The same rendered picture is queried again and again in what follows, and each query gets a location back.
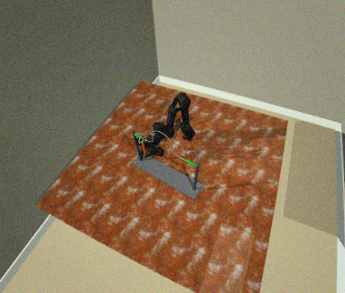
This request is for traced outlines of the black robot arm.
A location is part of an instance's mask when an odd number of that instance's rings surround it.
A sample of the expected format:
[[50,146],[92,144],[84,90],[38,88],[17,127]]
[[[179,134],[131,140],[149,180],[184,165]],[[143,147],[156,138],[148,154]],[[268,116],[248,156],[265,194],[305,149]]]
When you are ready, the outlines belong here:
[[[180,104],[180,107],[178,107],[178,108],[175,107],[177,104],[177,101]],[[184,133],[184,136],[182,139],[191,141],[194,134],[195,134],[195,131],[191,127],[190,121],[189,121],[189,106],[190,105],[191,105],[191,100],[189,99],[189,97],[184,92],[179,93],[173,99],[172,104],[168,108],[169,110],[168,110],[166,125],[164,125],[163,122],[162,123],[161,122],[155,122],[153,124],[154,136],[157,136],[157,137],[152,137],[151,135],[148,135],[148,137],[146,139],[148,139],[148,141],[151,141],[151,143],[153,143],[154,146],[156,146],[158,144],[159,140],[161,141],[162,139],[164,139],[164,135],[166,135],[169,138],[173,137],[174,136],[174,127],[173,126],[174,126],[176,113],[178,111],[180,111],[182,113],[182,123],[180,123],[180,129]],[[160,131],[164,134],[157,132],[157,131]],[[154,138],[154,142],[152,142],[153,138]]]

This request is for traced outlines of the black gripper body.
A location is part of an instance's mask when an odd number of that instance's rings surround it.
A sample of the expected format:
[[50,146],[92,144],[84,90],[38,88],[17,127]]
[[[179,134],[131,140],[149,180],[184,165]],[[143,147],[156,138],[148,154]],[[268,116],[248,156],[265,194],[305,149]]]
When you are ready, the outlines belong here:
[[[140,138],[140,142],[142,142],[143,141],[143,139],[141,139]],[[141,143],[139,143],[139,138],[137,139],[137,143],[138,143],[138,145],[141,147]],[[147,143],[144,141],[144,143],[145,143],[145,147],[149,147],[149,148],[154,148],[155,149],[155,153],[157,153],[158,154],[158,156],[163,156],[163,149],[162,148],[160,148],[160,147],[156,147],[157,145],[159,146],[159,143],[160,143],[160,140],[159,140],[159,142],[158,142],[158,144],[156,145],[156,146],[154,146],[154,144],[153,143],[151,143],[151,142],[148,142],[147,141]]]

